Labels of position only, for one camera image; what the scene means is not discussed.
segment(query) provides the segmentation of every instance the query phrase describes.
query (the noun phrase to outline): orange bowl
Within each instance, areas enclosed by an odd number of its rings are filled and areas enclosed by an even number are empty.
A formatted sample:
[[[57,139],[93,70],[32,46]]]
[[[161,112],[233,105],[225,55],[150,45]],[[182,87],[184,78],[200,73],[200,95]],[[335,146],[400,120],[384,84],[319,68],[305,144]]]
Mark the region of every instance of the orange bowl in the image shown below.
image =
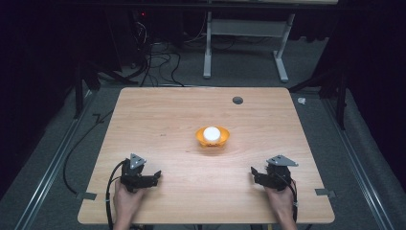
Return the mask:
[[[218,130],[220,130],[220,140],[218,140],[216,143],[210,143],[207,142],[203,136],[203,132],[204,130],[207,128],[208,126],[204,126],[202,128],[200,128],[197,132],[196,132],[196,139],[200,142],[200,144],[204,147],[219,147],[219,146],[223,146],[226,141],[228,140],[228,138],[230,137],[230,132],[222,127],[222,126],[216,126],[216,128],[218,128]]]

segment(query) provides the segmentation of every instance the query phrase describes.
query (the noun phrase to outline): gray floor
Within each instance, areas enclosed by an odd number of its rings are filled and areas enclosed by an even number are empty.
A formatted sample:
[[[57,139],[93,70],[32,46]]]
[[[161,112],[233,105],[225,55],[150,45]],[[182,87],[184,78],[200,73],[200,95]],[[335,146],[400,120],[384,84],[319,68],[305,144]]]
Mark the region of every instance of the gray floor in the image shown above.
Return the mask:
[[[290,78],[288,83],[279,81],[275,63],[270,56],[271,51],[277,49],[279,45],[277,39],[239,37],[233,46],[227,40],[215,39],[212,78],[209,80],[204,80],[202,77],[204,47],[200,43],[192,45],[194,47],[185,46],[183,49],[167,49],[165,45],[154,47],[155,52],[177,52],[181,55],[179,68],[173,76],[184,85],[290,87],[311,76],[326,41],[312,43],[306,43],[304,40],[288,41],[283,54],[283,61]],[[176,85],[175,82],[170,81],[170,73],[176,67],[177,55],[155,54],[152,59],[154,64],[151,65],[153,68],[146,78],[145,86]],[[170,58],[169,63],[158,67],[164,58]],[[96,122],[93,114],[104,115],[114,108],[123,87],[124,85],[121,84],[104,81],[101,90],[93,92],[92,96],[88,97],[93,101],[84,113],[67,151]],[[349,137],[351,147],[361,161],[389,218],[390,224],[387,225],[387,229],[404,229],[406,226],[405,194],[380,154],[358,113],[350,92],[347,96],[344,132],[337,130],[328,112],[327,104],[333,100],[320,100],[317,88],[306,88],[291,96],[325,186],[336,194],[330,199],[335,221],[330,224],[313,225],[311,229],[385,229],[374,215],[373,206],[376,204],[371,204],[366,199],[367,194],[360,187],[362,181],[359,181],[357,173],[351,166],[348,147],[343,144],[343,134]],[[298,103],[299,97],[305,97],[306,103]],[[17,226],[37,185],[60,147],[64,135],[74,122],[74,115],[75,98],[74,93],[71,93],[66,99],[65,106],[47,126],[46,133],[32,157],[1,200],[0,229],[13,229]],[[87,134],[75,147],[69,159],[68,181],[78,191],[86,190],[108,122],[109,117],[105,123],[96,126]],[[33,213],[33,221],[28,223],[27,229],[108,229],[106,225],[82,225],[78,222],[81,201],[75,199],[66,189],[61,169],[58,169],[55,180],[50,183],[52,186],[44,200],[39,200],[40,208]],[[160,227],[160,229],[179,229],[177,226]],[[306,224],[299,225],[299,228],[305,229]]]

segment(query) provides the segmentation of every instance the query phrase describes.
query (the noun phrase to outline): human hand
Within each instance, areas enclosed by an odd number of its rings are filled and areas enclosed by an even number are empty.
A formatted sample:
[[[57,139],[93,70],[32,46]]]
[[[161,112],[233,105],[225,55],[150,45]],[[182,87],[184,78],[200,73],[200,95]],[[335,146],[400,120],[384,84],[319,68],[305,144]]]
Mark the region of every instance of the human hand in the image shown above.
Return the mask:
[[[295,220],[293,219],[293,194],[286,187],[282,191],[263,187],[269,198],[271,209],[281,225],[283,230],[297,230]]]
[[[147,189],[140,189],[137,193],[133,194],[126,189],[126,186],[120,180],[116,180],[115,188],[114,206],[116,209],[116,222],[114,230],[128,230]]]

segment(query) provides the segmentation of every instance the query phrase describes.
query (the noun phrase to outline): dark background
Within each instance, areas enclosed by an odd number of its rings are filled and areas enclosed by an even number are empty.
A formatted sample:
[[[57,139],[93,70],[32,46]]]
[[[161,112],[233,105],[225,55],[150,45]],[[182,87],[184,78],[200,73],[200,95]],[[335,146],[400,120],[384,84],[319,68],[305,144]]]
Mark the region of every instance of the dark background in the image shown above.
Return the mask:
[[[340,20],[338,14],[328,12],[298,13],[290,38],[306,36],[311,42],[331,36],[314,75],[331,68],[338,59],[348,61],[349,89],[405,188],[401,171],[406,148],[404,1],[340,1],[339,5],[372,10],[345,14]],[[123,53],[115,46],[117,35],[110,31],[103,9],[72,10],[51,1],[17,1],[5,4],[0,11],[3,196],[44,128],[63,106],[79,61],[91,59],[117,70],[123,64]],[[159,11],[147,14],[146,23],[153,28],[153,36],[181,46],[182,31],[199,31],[202,15]]]

